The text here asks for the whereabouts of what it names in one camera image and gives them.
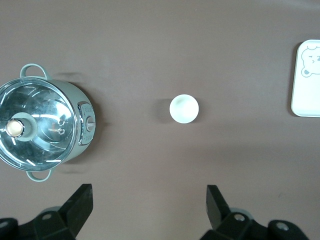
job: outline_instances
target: stainless steel pot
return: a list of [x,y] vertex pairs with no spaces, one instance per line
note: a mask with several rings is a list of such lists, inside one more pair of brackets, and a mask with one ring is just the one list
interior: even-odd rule
[[[29,67],[42,76],[26,76]],[[0,157],[26,171],[36,182],[81,154],[93,139],[95,112],[87,96],[71,83],[52,79],[40,65],[30,63],[20,78],[0,87]],[[39,179],[32,172],[49,170]]]

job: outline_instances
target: brown table surface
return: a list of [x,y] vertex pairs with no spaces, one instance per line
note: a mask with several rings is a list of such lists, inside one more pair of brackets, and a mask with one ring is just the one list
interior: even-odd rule
[[[296,52],[320,38],[315,0],[0,2],[0,84],[27,63],[83,89],[88,149],[43,183],[0,162],[0,217],[19,223],[83,183],[94,208],[79,240],[198,240],[206,187],[266,226],[320,235],[320,119],[291,109]],[[177,95],[200,107],[169,114]]]

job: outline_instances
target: pot side handle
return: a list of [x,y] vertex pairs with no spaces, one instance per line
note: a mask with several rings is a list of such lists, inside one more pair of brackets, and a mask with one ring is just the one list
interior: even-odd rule
[[[26,76],[26,71],[30,67],[38,67],[38,68],[40,68],[41,71],[44,74],[44,77],[42,77],[42,76]],[[48,74],[48,72],[45,70],[45,68],[43,66],[39,65],[39,64],[36,64],[36,63],[28,63],[28,64],[24,65],[21,68],[20,78],[25,78],[25,77],[36,77],[36,78],[41,78],[41,79],[44,79],[44,80],[52,80],[52,77]]]
[[54,170],[53,168],[49,169],[48,176],[46,176],[45,178],[37,178],[37,177],[35,177],[35,176],[33,175],[32,171],[27,171],[27,172],[26,172],[26,175],[27,175],[32,181],[41,183],[41,182],[44,182],[44,181],[48,180],[48,178],[50,178],[53,170]]

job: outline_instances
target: white bowl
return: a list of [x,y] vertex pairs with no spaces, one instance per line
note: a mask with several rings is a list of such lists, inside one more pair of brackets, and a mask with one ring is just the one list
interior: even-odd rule
[[181,124],[191,123],[199,113],[197,100],[190,95],[176,96],[170,104],[171,117]]

